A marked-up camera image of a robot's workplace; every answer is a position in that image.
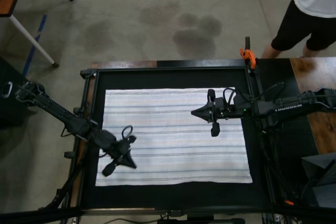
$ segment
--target towel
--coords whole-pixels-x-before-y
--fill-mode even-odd
[[[208,89],[106,90],[102,127],[121,139],[133,126],[137,168],[117,166],[104,177],[112,159],[99,158],[96,186],[252,183],[241,120],[218,120],[220,134],[211,137],[212,124],[191,115],[206,104]],[[224,88],[214,90],[223,95]]]

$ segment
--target person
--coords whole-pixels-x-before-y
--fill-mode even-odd
[[[292,0],[262,58],[276,58],[310,34],[303,57],[314,57],[336,41],[336,0]]]

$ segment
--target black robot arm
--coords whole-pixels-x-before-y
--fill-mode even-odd
[[[212,136],[218,136],[220,132],[218,119],[243,118],[246,116],[261,119],[262,129],[276,127],[283,121],[307,115],[312,112],[336,112],[336,90],[320,89],[307,91],[296,97],[263,101],[251,99],[249,95],[242,94],[239,90],[232,90],[234,104],[223,97],[216,98],[215,91],[208,90],[208,102],[205,106],[191,112],[192,115],[212,123]]]
[[[131,130],[129,135],[125,137],[122,134],[122,140],[117,141],[112,133],[99,129],[94,121],[76,116],[50,99],[41,84],[31,81],[17,86],[15,98],[28,106],[40,107],[62,121],[69,133],[85,141],[95,143],[107,155],[110,155],[113,161],[104,168],[102,173],[105,176],[109,176],[118,165],[137,167],[130,155],[130,144],[136,139],[131,135],[132,126],[127,127]]]

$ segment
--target concrete floor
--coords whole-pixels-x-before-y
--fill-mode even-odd
[[[16,18],[37,34],[60,64],[53,69],[35,52],[28,78],[67,109],[79,106],[92,62],[240,58],[245,36],[256,56],[276,35],[290,0],[18,0]],[[301,42],[281,57],[301,54]],[[31,44],[6,18],[0,19],[0,55],[20,72]],[[322,56],[335,56],[333,45]],[[35,210],[46,205],[68,176],[72,137],[60,138],[63,125],[35,109],[18,129],[0,132],[0,212]],[[247,223],[260,223],[249,215]],[[110,217],[84,217],[101,223]]]

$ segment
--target orange clamp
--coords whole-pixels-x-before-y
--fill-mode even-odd
[[[250,60],[251,62],[251,69],[256,68],[256,57],[254,56],[254,53],[250,50],[250,38],[245,38],[245,51],[243,49],[240,49],[240,55],[244,60]]]

